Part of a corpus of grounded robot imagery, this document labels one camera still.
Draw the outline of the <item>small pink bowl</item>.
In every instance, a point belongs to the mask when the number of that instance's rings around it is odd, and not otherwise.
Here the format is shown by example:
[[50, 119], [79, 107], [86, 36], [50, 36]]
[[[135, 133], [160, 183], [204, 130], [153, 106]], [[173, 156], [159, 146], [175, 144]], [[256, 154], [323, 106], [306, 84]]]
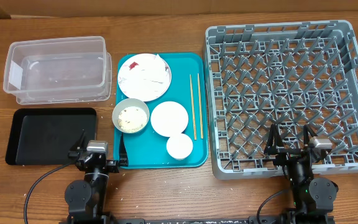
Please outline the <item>small pink bowl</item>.
[[184, 106], [174, 101], [165, 101], [153, 109], [150, 122], [157, 134], [169, 138], [186, 129], [189, 117]]

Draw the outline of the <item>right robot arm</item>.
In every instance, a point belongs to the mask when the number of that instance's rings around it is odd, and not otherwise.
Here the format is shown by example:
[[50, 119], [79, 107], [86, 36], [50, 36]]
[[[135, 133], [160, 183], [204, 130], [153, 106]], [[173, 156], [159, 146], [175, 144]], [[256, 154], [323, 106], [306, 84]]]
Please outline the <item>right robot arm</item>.
[[[303, 142], [303, 148], [286, 148], [278, 126], [270, 126], [264, 153], [275, 157], [273, 164], [282, 168], [290, 186], [262, 202], [256, 214], [258, 223], [263, 219], [268, 223], [334, 223], [334, 218], [328, 213], [333, 211], [339, 187], [329, 179], [316, 178], [312, 170], [315, 162], [324, 160], [331, 152], [333, 144], [328, 138], [317, 135], [308, 124], [303, 126]], [[289, 191], [293, 196], [293, 208], [287, 208], [274, 217], [260, 215], [267, 202]]]

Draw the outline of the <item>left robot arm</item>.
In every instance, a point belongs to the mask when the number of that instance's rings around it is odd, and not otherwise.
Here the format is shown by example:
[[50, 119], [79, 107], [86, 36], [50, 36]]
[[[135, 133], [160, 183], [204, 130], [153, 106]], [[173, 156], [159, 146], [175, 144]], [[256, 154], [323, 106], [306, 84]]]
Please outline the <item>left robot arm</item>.
[[71, 182], [65, 190], [68, 204], [66, 223], [117, 223], [110, 212], [104, 211], [106, 189], [110, 173], [129, 165], [124, 138], [119, 141], [119, 159], [110, 160], [106, 141], [85, 142], [85, 133], [72, 145], [68, 157], [78, 170], [84, 172], [82, 180]]

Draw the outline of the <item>grey bowl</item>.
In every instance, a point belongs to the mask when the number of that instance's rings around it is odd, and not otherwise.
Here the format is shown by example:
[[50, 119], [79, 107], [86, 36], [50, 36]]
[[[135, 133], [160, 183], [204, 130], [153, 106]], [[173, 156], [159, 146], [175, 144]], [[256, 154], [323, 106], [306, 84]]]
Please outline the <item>grey bowl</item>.
[[113, 122], [113, 125], [121, 132], [125, 133], [119, 126], [118, 124], [118, 116], [119, 116], [119, 113], [124, 109], [124, 108], [127, 108], [127, 107], [130, 107], [130, 106], [136, 106], [136, 107], [139, 107], [141, 109], [143, 109], [146, 114], [147, 114], [147, 118], [148, 118], [148, 122], [149, 122], [149, 118], [150, 118], [150, 112], [149, 112], [149, 108], [148, 106], [141, 100], [138, 100], [138, 99], [135, 99], [135, 98], [128, 98], [128, 99], [125, 99], [125, 100], [122, 100], [121, 102], [119, 102], [113, 112], [112, 112], [112, 122]]

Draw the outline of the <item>pile of rice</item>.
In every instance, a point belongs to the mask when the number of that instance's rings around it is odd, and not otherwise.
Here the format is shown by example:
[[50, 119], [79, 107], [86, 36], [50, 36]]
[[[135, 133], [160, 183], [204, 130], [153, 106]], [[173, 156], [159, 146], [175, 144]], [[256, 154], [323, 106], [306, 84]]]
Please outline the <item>pile of rice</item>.
[[148, 122], [146, 112], [136, 106], [124, 108], [118, 116], [118, 124], [125, 133], [136, 133]]

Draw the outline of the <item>white napkin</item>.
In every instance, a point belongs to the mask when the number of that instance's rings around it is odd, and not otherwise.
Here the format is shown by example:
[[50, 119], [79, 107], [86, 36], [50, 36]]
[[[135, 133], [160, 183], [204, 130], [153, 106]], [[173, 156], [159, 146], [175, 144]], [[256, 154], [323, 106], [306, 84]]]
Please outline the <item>white napkin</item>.
[[137, 54], [123, 63], [117, 81], [125, 88], [149, 85], [166, 87], [170, 83], [168, 66], [159, 54]]

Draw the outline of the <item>small white cup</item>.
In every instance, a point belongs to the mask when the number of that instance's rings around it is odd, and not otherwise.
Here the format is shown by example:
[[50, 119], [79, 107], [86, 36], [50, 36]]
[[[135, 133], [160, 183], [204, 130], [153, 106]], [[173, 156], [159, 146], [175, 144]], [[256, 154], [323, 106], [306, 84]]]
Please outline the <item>small white cup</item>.
[[176, 160], [186, 159], [193, 150], [193, 141], [186, 134], [180, 133], [169, 137], [167, 152]]

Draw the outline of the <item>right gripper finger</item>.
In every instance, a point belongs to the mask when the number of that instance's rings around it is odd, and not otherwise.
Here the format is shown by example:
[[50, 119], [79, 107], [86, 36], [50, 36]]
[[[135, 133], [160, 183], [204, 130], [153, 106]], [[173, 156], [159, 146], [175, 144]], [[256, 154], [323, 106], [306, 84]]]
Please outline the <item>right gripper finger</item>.
[[276, 149], [277, 147], [284, 147], [284, 143], [280, 136], [278, 125], [271, 124], [265, 148], [266, 149]]
[[315, 143], [313, 141], [314, 137], [318, 135], [312, 130], [309, 124], [303, 126], [303, 145], [304, 147], [315, 147]]

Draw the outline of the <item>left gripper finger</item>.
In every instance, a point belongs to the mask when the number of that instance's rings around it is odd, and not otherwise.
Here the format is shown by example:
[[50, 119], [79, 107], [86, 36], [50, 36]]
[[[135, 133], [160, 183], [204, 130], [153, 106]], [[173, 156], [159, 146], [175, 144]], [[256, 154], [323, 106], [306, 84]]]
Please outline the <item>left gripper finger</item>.
[[124, 144], [124, 135], [121, 133], [120, 141], [119, 141], [119, 165], [121, 167], [127, 167], [128, 166], [128, 156], [126, 147]]
[[82, 131], [79, 139], [70, 148], [70, 152], [81, 152], [84, 148], [85, 148], [85, 131]]

